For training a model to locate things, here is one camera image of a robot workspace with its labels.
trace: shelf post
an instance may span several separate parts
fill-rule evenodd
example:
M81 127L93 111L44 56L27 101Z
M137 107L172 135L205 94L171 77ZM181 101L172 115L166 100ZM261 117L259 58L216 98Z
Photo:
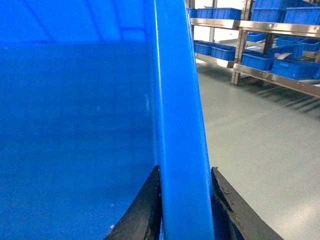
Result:
M253 0L245 0L243 2L242 12L241 12L241 20L248 21L250 18L251 8L252 8ZM246 42L248 37L248 31L239 29L239 37L236 44L236 51L235 51L235 63L241 63L242 61L242 54L246 48ZM240 80L240 73L233 70L231 83L234 85L238 85Z
M186 5L188 6L188 8L190 9L195 9L196 8L196 0L185 0ZM195 26L192 25L192 38L195 38Z
M212 0L212 7L217 7L218 0ZM209 36L209 42L215 42L215 28L210 27L210 36Z

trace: epoxy floor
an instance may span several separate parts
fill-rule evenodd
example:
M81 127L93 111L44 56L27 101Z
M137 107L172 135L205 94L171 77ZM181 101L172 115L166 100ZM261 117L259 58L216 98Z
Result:
M285 240L319 240L320 99L198 73L211 166Z

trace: blue plastic crate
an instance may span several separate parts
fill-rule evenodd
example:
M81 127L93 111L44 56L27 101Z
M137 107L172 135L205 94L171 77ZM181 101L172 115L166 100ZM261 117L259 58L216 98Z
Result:
M313 64L314 67L316 68L316 71L313 75L313 79L317 79L317 80L320 80L320 63L318 62L311 62L310 64Z
M299 43L303 45L303 50L305 51L316 52L320 49L319 39L303 39Z
M296 44L303 40L302 37L296 37L296 36L282 36L276 39L276 45L277 46L286 46L286 45L292 45Z
M215 15L215 8L198 8L197 18L198 19L213 19Z
M310 62L274 60L271 73L289 79L312 79L318 70L318 66Z
M262 71L271 70L273 62L273 58L260 54L256 55L244 53L242 55L242 65Z
M283 9L294 8L294 7L304 7L302 6L303 0L255 0L255 8L277 8Z
M194 51L198 54L210 56L212 52L212 46L196 43Z
M198 10L196 8L187 8L186 12L189 14L190 18L197 18Z
M283 23L286 16L286 10L279 8L254 8L252 10L251 21Z
M211 56L217 59L226 61L234 61L236 55L236 48L233 46L219 45L212 47Z
M287 8L284 23L320 25L320 7Z
M103 239L154 165L165 237L214 239L184 1L6 0L0 16L0 239Z
M241 10L231 7L219 7L214 10L214 19L241 19Z
M244 54L251 54L251 55L263 55L262 52L259 52L259 51L253 51L253 50L250 50L250 49L245 49L243 51Z
M302 44L293 44L269 48L267 50L267 56L271 58L277 58L278 56L276 56L276 54L281 55L284 53L292 53L287 57L287 59L300 57L304 54L304 46Z
M251 32L248 34L247 41L250 42L259 42L265 40L267 38L267 34L260 32Z
M307 2L307 1L303 1L301 0L301 2L296 5L296 6L292 6L293 8L314 8L314 7L318 7L317 4L315 3L310 3L310 2Z

